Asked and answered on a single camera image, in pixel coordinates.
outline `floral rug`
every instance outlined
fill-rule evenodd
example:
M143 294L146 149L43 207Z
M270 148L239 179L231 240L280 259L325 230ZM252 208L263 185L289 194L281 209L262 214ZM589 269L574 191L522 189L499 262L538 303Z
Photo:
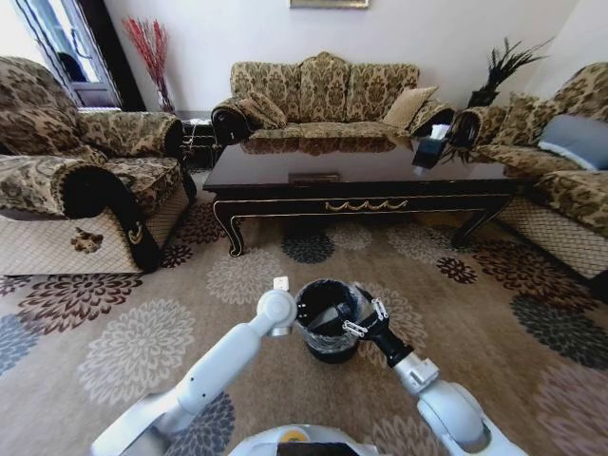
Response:
M529 454L608 454L608 307L533 246L489 224L452 249L462 219L442 215L265 218L243 221L247 251L231 258L212 195L198 198L154 274L0 278L1 454L87 454L131 404L251 319L275 276L293 293L320 277L363 283L394 332ZM326 365L296 332L264 340L168 454L224 454L290 423L394 455L446 454L374 346Z

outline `table leg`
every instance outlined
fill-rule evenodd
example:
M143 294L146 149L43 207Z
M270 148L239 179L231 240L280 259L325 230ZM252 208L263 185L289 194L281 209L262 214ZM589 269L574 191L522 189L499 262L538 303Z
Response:
M213 203L213 213L226 236L230 239L230 256L239 257L244 249L243 236L236 224L237 216L230 210L230 203L221 200L215 201Z
M475 212L452 236L452 247L464 247L466 245L466 240L470 236L473 231L478 229L479 227L485 225L496 216L498 216L503 209L511 202L513 197L502 198L493 204L492 206L482 210Z

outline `gray pillow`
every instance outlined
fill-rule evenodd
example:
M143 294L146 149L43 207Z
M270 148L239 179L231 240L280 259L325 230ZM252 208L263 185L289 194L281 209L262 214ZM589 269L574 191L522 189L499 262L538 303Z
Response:
M583 169L608 169L608 123L560 115L545 127L539 147L565 157Z

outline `wall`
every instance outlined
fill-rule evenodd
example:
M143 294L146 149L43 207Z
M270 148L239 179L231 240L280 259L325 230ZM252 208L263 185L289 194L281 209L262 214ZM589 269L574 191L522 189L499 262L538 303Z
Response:
M46 66L40 49L21 22L11 1L0 2L0 55L25 57Z
M580 0L534 72L526 91L551 97L574 73L594 62L608 62L608 1Z
M528 45L555 36L579 0L370 0L367 10L289 9L288 0L105 0L148 108L156 93L121 20L157 18L171 34L168 84L177 109L210 109L230 94L238 60L298 62L326 49L351 62L409 62L421 85L465 105L505 35ZM501 87L522 89L534 68Z

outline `black coffee table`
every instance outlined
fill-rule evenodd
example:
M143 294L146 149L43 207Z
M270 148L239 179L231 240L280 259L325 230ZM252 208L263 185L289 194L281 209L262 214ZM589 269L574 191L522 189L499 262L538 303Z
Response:
M243 253L245 217L472 211L454 246L495 218L535 180L499 163L415 154L409 140L257 139L228 146L203 186L214 214Z

